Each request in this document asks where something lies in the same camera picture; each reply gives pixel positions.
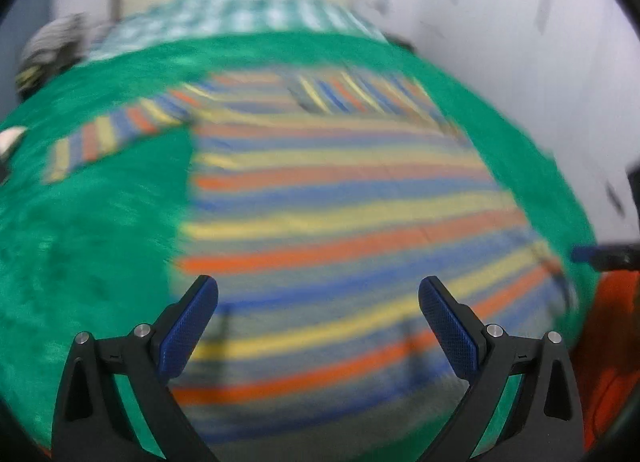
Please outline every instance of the blue gripper pad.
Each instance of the blue gripper pad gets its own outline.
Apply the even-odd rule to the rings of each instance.
[[[218,284],[211,277],[200,276],[182,299],[169,306],[158,319],[161,341],[157,351],[156,372],[161,381],[177,378],[209,323],[218,305]],[[168,323],[162,330],[161,320]]]
[[[571,251],[571,261],[575,263],[589,263],[596,254],[594,246],[575,246]]]
[[[418,301],[420,310],[447,356],[451,368],[460,379],[472,382],[479,370],[478,345],[453,310],[463,305],[449,294],[437,277],[422,280],[418,290]]]

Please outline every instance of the yellow stripe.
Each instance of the yellow stripe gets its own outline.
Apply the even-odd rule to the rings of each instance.
[[[54,165],[49,176],[49,182],[62,181],[68,173],[69,169],[69,138],[63,137],[56,141],[54,155]]]
[[[483,164],[475,152],[437,153],[426,149],[425,146],[398,145],[369,149],[278,149],[245,153],[199,153],[195,160],[201,165],[231,171],[314,165],[364,166],[425,163],[479,166]]]
[[[426,129],[414,123],[407,121],[399,121],[393,119],[367,119],[367,118],[349,118],[349,117],[326,117],[311,116],[305,113],[289,113],[268,116],[255,116],[250,114],[241,114],[232,112],[231,110],[199,110],[196,111],[198,119],[211,123],[241,123],[246,125],[255,125],[267,128],[322,128],[322,129],[348,129],[376,131],[387,130],[411,132],[412,134],[442,134],[436,129]]]
[[[513,208],[516,204],[507,192],[468,192],[417,200],[383,200],[326,211],[283,211],[260,218],[187,222],[182,231],[193,239],[216,241],[324,236]]]
[[[316,102],[316,105],[318,105],[325,112],[330,112],[329,108],[324,104],[324,101],[322,101],[321,97],[318,96],[313,86],[302,76],[300,76],[300,83],[302,83],[302,86],[305,88],[305,91],[307,94],[309,94],[310,98]]]
[[[420,115],[422,116],[423,119],[431,119],[429,116],[425,117],[426,115],[422,114],[423,109],[421,109],[420,107],[418,107],[417,104],[414,103],[414,101],[407,96],[404,92],[402,92],[399,88],[396,88],[390,81],[387,80],[379,80],[379,85],[378,87],[384,86],[385,88],[389,89],[391,92],[393,92],[397,97],[399,97],[399,99],[401,99],[402,101],[404,101],[407,105],[409,105],[412,109],[414,109],[416,112],[420,113]]]
[[[28,69],[23,70],[20,74],[18,74],[16,80],[18,83],[24,83],[26,81],[30,81],[31,83],[33,83],[33,75],[41,71],[42,69],[40,68],[40,65],[34,65],[33,67],[29,67]]]
[[[420,91],[422,92],[423,96],[427,98],[427,101],[429,103],[431,103],[432,105],[435,105],[435,103],[433,102],[433,99],[431,99],[431,96],[429,96],[429,94],[427,94],[427,91],[424,89],[424,87],[420,84],[420,82],[418,80],[414,80],[414,85],[418,87],[418,89],[420,89]]]
[[[117,149],[116,136],[113,133],[113,126],[109,116],[99,116],[95,118],[95,127],[97,130],[98,143],[100,152],[103,155],[109,155]]]
[[[151,116],[156,121],[162,123],[163,125],[180,125],[180,124],[182,124],[182,121],[180,121],[180,119],[172,118],[171,116],[169,116],[165,112],[161,111],[158,108],[158,105],[156,105],[155,103],[153,103],[152,101],[150,101],[148,99],[141,99],[140,100],[140,104],[143,106],[143,108],[149,114],[151,114]]]
[[[238,101],[238,102],[289,101],[292,104],[292,106],[298,105],[290,95],[288,96],[287,94],[281,94],[281,93],[270,94],[268,92],[244,91],[238,94],[212,94],[210,92],[206,92],[205,90],[194,87],[193,85],[190,85],[188,83],[184,83],[182,86],[185,87],[187,90],[190,90],[194,94],[197,94],[198,96],[206,97],[207,99],[211,99],[213,101]]]
[[[342,77],[358,96],[360,96],[367,103],[369,103],[374,109],[379,110],[380,112],[383,112],[383,110],[380,108],[380,105],[378,105],[378,103],[376,103],[371,96],[368,96],[367,94],[365,94],[364,90],[362,90],[356,84],[356,82],[351,79],[351,76],[349,76],[349,74],[347,74],[346,72],[343,72]]]
[[[540,249],[545,245],[535,243],[519,249],[491,264],[468,275],[453,280],[444,280],[451,294],[458,299],[482,291],[519,271],[538,265],[549,258],[546,251],[541,256]],[[249,359],[274,356],[343,343],[364,336],[382,328],[393,326],[399,321],[421,315],[417,295],[412,294],[394,301],[370,307],[353,317],[348,317],[322,325],[287,330],[256,338],[219,342],[201,342],[191,355],[196,360]]]

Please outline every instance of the bed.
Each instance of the bed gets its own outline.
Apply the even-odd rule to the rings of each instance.
[[[220,305],[172,392],[222,460],[415,460],[466,384],[427,275],[575,341],[596,280],[568,251],[593,235],[555,164],[353,0],[116,6],[3,125],[29,131],[0,200],[0,389],[40,442],[70,339],[152,321],[201,273]]]

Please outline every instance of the blue stripe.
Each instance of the blue stripe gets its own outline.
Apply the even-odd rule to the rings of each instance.
[[[448,135],[416,135],[410,133],[388,132],[386,134],[357,134],[357,135],[328,135],[309,137],[198,137],[196,140],[199,150],[213,152],[220,148],[232,152],[255,152],[261,150],[297,150],[316,148],[367,148],[385,145],[424,145],[440,146],[441,152],[466,153],[470,145],[452,149],[452,137]]]
[[[398,78],[396,78],[396,76],[390,74],[389,76],[385,76],[385,79],[393,83],[396,87],[398,87],[398,90],[400,90],[405,96],[407,96],[411,101],[416,103],[420,108],[422,108],[423,110],[425,110],[425,112],[428,112],[431,115],[431,112],[433,111],[434,107],[427,105],[427,103],[425,103],[421,99],[417,99],[417,97],[415,97],[414,94],[412,94],[405,88],[405,86],[401,83],[401,81],[398,80]]]
[[[465,303],[466,305],[470,305],[472,308],[478,304],[482,303],[482,301],[487,298],[500,293],[505,288],[507,288],[511,283],[515,282],[519,278],[521,278],[526,273],[532,271],[535,267],[525,267],[520,269],[517,273],[506,277],[498,282],[494,283],[492,286],[487,287],[484,291],[482,291],[482,296],[478,296],[478,294],[473,294],[469,298],[462,298],[460,303]],[[452,273],[452,269],[450,268],[448,273],[442,276],[442,280],[447,285],[447,280],[457,278],[457,273]],[[419,280],[428,274],[441,274],[443,271],[440,270],[431,270],[431,271],[417,271],[415,273],[415,277],[413,280],[409,280],[409,284],[404,283],[404,290],[409,292],[405,292],[404,296],[415,294],[415,298],[417,299],[417,287],[419,284]],[[554,281],[551,278],[545,280],[545,282],[540,283],[539,287],[542,287],[544,283],[549,283],[551,285],[554,284]],[[378,288],[374,292],[370,293],[362,293],[361,295],[357,295],[358,299],[361,299],[361,305],[369,306],[371,305],[380,305],[387,301],[389,298],[392,298],[396,295],[385,296],[384,293],[385,288]],[[510,305],[507,306],[505,310],[502,312],[507,312],[511,310],[511,307],[514,306],[513,301],[510,302]],[[357,305],[358,302],[355,298],[351,298],[351,305]],[[540,311],[540,309],[529,309],[529,311]],[[308,311],[297,310],[297,314],[302,314],[303,316],[308,314]],[[502,323],[502,313],[499,313],[497,316],[493,316],[490,320],[493,323]],[[215,317],[216,319],[216,327],[221,325],[220,317]],[[322,323],[329,319],[329,317],[325,317],[324,314],[317,314],[314,311],[314,314],[310,315],[313,317],[313,323]],[[327,363],[338,363],[342,361],[346,361],[352,359],[355,356],[360,355],[362,352],[368,352],[374,348],[382,348],[385,345],[393,344],[398,341],[402,341],[405,339],[407,334],[415,333],[415,331],[420,330],[420,328],[424,327],[424,317],[420,312],[416,312],[412,317],[407,317],[403,319],[400,323],[393,323],[388,325],[387,327],[378,328],[367,335],[348,339],[346,341],[341,341],[338,344],[326,344],[319,347],[313,347],[310,349],[298,351],[298,352],[288,352],[285,354],[278,354],[274,356],[268,356],[267,358],[252,358],[249,360],[226,360],[225,365],[228,367],[230,374],[238,374],[236,379],[238,383],[242,382],[252,382],[259,381],[264,378],[277,378],[282,376],[291,375],[293,373],[297,373],[301,370],[301,366],[304,367],[305,370],[311,370],[313,368],[319,368]],[[274,333],[282,333],[290,330],[291,327],[287,327],[284,324],[278,330],[274,330]],[[215,363],[211,361],[201,361],[198,363],[198,370],[196,373],[203,374],[204,370],[207,370],[207,367],[213,367]],[[193,379],[194,384],[198,386],[202,386],[203,384],[207,384],[205,378],[198,379],[196,376]]]
[[[218,309],[219,312],[244,314],[259,311],[264,307],[272,310],[273,307],[289,307],[324,301],[333,295],[342,297],[368,292],[375,287],[388,287],[402,280],[414,279],[416,273],[424,273],[425,276],[435,271],[441,273],[456,264],[461,264],[461,259],[464,259],[464,265],[460,265],[460,274],[462,274],[465,271],[475,270],[482,261],[489,262],[494,258],[508,255],[512,251],[532,243],[536,238],[531,235],[523,235],[521,228],[499,232],[499,234],[504,237],[504,240],[499,243],[495,239],[492,240],[489,243],[491,246],[489,251],[487,250],[487,239],[488,237],[495,238],[498,233],[489,233],[462,243],[423,250],[419,252],[419,255],[412,254],[411,260],[407,258],[410,253],[404,252],[399,264],[394,262],[392,265],[385,265],[380,269],[358,272],[355,275],[320,283],[293,287],[264,287],[258,295],[243,293],[235,296],[227,293],[221,295]]]
[[[517,327],[517,325],[524,321],[526,317],[531,316],[532,309],[539,309],[549,300],[549,298],[552,298],[552,293],[555,291],[556,288],[553,285],[547,284],[545,284],[544,287],[540,287],[538,290],[534,289],[532,294],[524,298],[527,300],[527,304],[522,307],[525,309],[526,315],[523,315],[523,312],[521,311],[506,312],[502,315],[500,324],[506,330]],[[447,372],[450,372],[450,365],[446,359],[443,359],[440,363],[433,363],[433,365],[426,370],[412,371],[411,377],[401,380],[396,379],[392,388],[381,388],[377,392],[367,392],[366,395],[353,392],[353,400],[347,406],[327,410],[326,412],[322,412],[319,415],[312,417],[294,417],[286,418],[284,420],[277,420],[274,417],[269,417],[265,419],[265,424],[261,426],[253,426],[249,428],[232,426],[232,429],[227,429],[227,431],[223,432],[207,432],[206,430],[211,428],[211,424],[207,424],[206,420],[194,420],[193,426],[201,435],[202,439],[208,444],[221,444],[223,442],[234,442],[266,435],[298,431],[300,429],[321,426],[322,424],[333,422],[344,416],[366,412],[367,410],[379,406],[384,402],[408,396],[423,389],[427,384],[441,378]]]
[[[82,164],[82,130],[74,132],[69,136],[69,167],[72,171]]]
[[[426,326],[426,322],[424,318],[420,323],[420,327],[412,330],[412,333],[420,332]],[[394,343],[397,341],[402,341],[402,332],[399,331],[398,335],[394,338]],[[371,348],[372,345],[369,345],[369,350],[375,350],[376,348]],[[362,354],[362,352],[356,352],[356,356]],[[373,373],[373,377],[367,378],[369,380],[361,381],[360,378],[353,378],[347,382],[338,382],[335,386],[329,386],[327,388],[322,388],[313,394],[310,392],[305,392],[300,396],[295,396],[295,402],[293,402],[293,406],[286,404],[280,407],[277,403],[274,404],[268,411],[260,410],[257,413],[248,414],[246,417],[243,417],[244,420],[241,424],[238,422],[227,422],[226,414],[223,410],[220,410],[221,413],[218,413],[218,410],[212,412],[210,415],[204,415],[200,413],[199,417],[202,417],[201,424],[206,424],[206,428],[209,432],[213,432],[216,435],[223,436],[226,433],[234,434],[238,430],[252,430],[252,429],[261,429],[265,423],[271,419],[273,419],[276,423],[279,422],[293,422],[295,416],[303,415],[304,412],[302,410],[309,405],[315,404],[316,399],[322,399],[322,403],[319,406],[314,406],[310,412],[308,412],[304,418],[314,418],[314,416],[323,415],[326,412],[331,412],[340,409],[342,406],[349,405],[350,403],[354,403],[354,401],[358,401],[358,397],[354,394],[358,394],[361,396],[372,396],[372,395],[394,395],[398,388],[403,388],[404,382],[408,382],[414,379],[415,376],[425,376],[428,374],[439,374],[442,376],[444,373],[450,374],[453,376],[452,370],[448,368],[447,359],[444,356],[443,352],[438,348],[431,348],[425,350],[418,354],[418,356],[414,357],[413,360],[415,362],[414,365],[408,365],[406,362],[395,363],[394,365],[383,368],[383,370],[378,371],[377,373]],[[378,381],[374,381],[375,376],[379,377]],[[201,408],[201,412],[208,412],[206,408]]]
[[[222,92],[228,92],[229,91],[229,87],[220,83],[212,83],[211,80],[209,81],[196,81],[195,83],[192,83],[193,85],[195,85],[197,88],[204,90],[206,92],[210,92],[212,94],[220,94]]]
[[[318,86],[322,89],[322,92],[324,92],[324,95],[327,96],[333,103],[334,105],[336,105],[340,110],[342,110],[343,112],[347,112],[347,113],[351,113],[354,112],[354,110],[350,110],[349,108],[347,108],[334,94],[333,90],[331,89],[331,87],[329,87],[324,81],[318,81]]]
[[[168,116],[180,119],[181,121],[189,121],[191,119],[191,111],[179,105],[169,96],[157,96],[153,101],[162,107]]]
[[[482,179],[404,179],[402,181],[351,181],[340,184],[297,186],[274,191],[257,191],[241,195],[222,195],[200,191],[193,200],[195,208],[215,212],[216,217],[264,214],[273,209],[304,207],[328,208],[376,200],[449,195],[466,191],[500,191],[494,181]]]
[[[558,316],[559,313],[555,311],[560,309],[562,303],[565,302],[567,305],[564,306],[564,309],[562,309],[560,313],[564,315],[566,312],[569,312],[567,300],[568,291],[569,281],[567,278],[563,275],[559,277],[553,276],[550,273],[549,278],[538,284],[538,288],[534,291],[534,293],[543,293],[545,295],[543,298],[540,298],[535,305],[532,305],[534,298],[528,295],[524,298],[511,301],[507,309],[498,312],[496,315],[489,316],[488,319],[498,322],[508,332],[509,329],[516,329],[526,321],[526,318],[532,315],[533,308],[546,308],[550,315]],[[519,316],[520,319],[516,320],[513,316]]]
[[[402,114],[405,113],[405,110],[403,110],[399,106],[391,103],[385,96],[382,96],[382,94],[380,94],[378,89],[376,89],[372,84],[370,84],[367,80],[365,80],[363,76],[357,75],[356,79],[365,88],[365,90],[368,90],[369,93],[372,94],[374,98],[376,98],[378,103],[380,103],[386,109],[388,109],[389,111],[393,112],[394,114],[398,114],[398,115],[402,115]]]
[[[285,114],[292,111],[293,100],[288,102],[270,102],[265,101],[224,101],[221,102],[225,108],[233,110],[235,112],[241,112],[244,114]]]
[[[118,109],[116,112],[111,113],[110,119],[119,144],[130,141],[142,134],[123,109]]]

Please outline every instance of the orange cloth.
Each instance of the orange cloth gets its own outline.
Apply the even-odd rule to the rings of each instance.
[[[640,380],[640,338],[633,319],[639,277],[639,273],[619,271],[600,280],[572,353],[587,448],[606,431]]]

